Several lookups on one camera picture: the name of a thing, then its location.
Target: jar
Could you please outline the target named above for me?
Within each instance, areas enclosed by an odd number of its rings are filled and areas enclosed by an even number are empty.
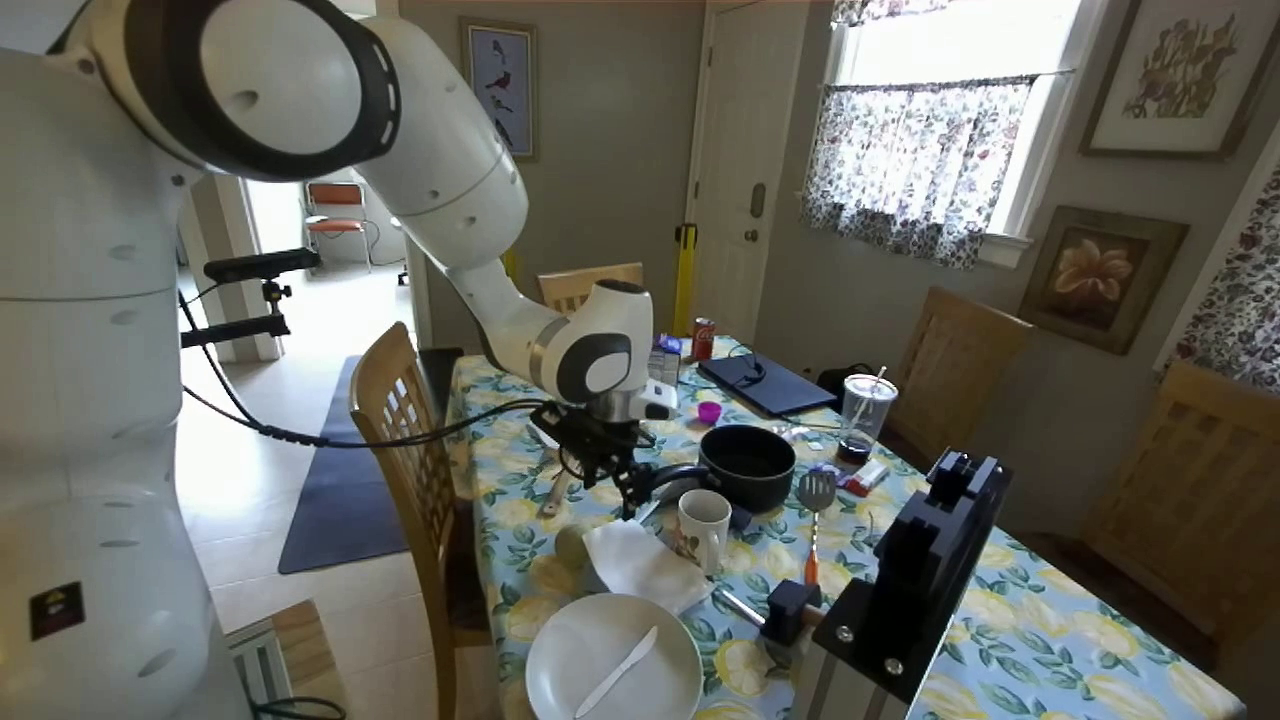
[[[713,345],[716,345],[716,324],[709,315],[696,315],[686,332],[686,360],[696,364],[713,360]]]

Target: picture frame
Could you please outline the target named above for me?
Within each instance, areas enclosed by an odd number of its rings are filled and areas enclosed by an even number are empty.
[[[537,32],[526,25],[461,20],[463,79],[513,161],[537,161]]]
[[[1123,357],[1188,223],[1058,202],[1019,315]]]
[[[1130,0],[1085,152],[1232,152],[1276,25],[1276,0]]]

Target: black pot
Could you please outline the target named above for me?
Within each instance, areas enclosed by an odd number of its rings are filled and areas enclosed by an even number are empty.
[[[709,489],[745,511],[772,511],[789,499],[794,474],[794,448],[753,424],[724,424],[698,441]]]

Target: white plate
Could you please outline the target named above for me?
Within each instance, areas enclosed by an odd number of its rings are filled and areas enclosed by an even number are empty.
[[[679,558],[641,525],[599,525],[583,535],[594,574],[614,596],[645,596],[679,614],[698,602],[713,583],[690,558]]]
[[[648,626],[655,626],[652,651],[583,720],[686,720],[703,701],[703,665],[683,625],[641,596],[583,596],[537,631],[522,665],[530,713],[573,720]]]

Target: table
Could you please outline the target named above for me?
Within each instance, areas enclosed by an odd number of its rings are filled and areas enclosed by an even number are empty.
[[[478,357],[463,357],[453,373],[447,419],[487,413],[502,400],[541,397],[520,375],[493,369]],[[648,419],[655,434],[641,453],[648,464],[696,464],[698,427],[686,424],[690,400],[724,390],[696,369],[679,373],[676,419]],[[509,720],[526,720],[522,656],[541,625],[577,601],[577,574],[554,562],[550,540],[561,526],[614,519],[621,492],[611,484],[566,489],[564,511],[541,519],[537,508],[550,492],[550,471],[541,464],[541,445],[522,427],[526,413],[509,413],[472,424],[455,441],[455,474],[476,494],[476,552],[487,610],[494,626],[499,702]],[[724,400],[719,424],[763,424],[791,434],[799,468],[831,453],[841,433],[836,413],[803,413],[791,419],[753,415],[745,404]],[[841,499],[825,511],[825,596],[858,574],[876,574],[876,540],[894,519],[899,504],[923,489],[923,474],[876,448],[888,464],[888,480],[869,494]],[[763,608],[779,580],[799,574],[808,540],[808,517],[789,494],[767,517],[767,532],[757,545],[729,540],[729,567],[716,583],[731,587],[748,602]],[[698,601],[683,614],[686,635],[703,656],[703,708],[716,715],[789,715],[791,674],[777,674],[757,626]],[[1054,570],[1048,558],[990,526],[988,549],[973,570],[973,583],[946,625],[935,668],[923,681],[908,715],[1243,715],[1243,702],[1184,656],[1151,640],[1142,626],[1113,610],[1089,587]]]

